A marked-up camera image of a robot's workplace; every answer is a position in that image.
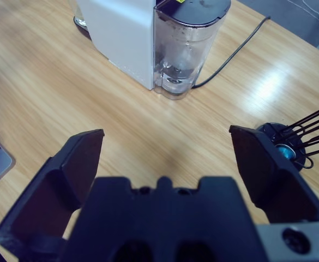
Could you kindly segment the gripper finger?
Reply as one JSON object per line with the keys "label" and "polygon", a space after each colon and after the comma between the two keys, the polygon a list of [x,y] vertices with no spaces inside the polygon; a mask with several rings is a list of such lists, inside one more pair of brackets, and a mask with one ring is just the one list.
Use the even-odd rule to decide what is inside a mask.
{"label": "gripper finger", "polygon": [[265,133],[230,126],[239,174],[270,223],[319,222],[319,199]]}
{"label": "gripper finger", "polygon": [[70,137],[50,157],[0,223],[2,246],[58,245],[96,177],[104,132]]}

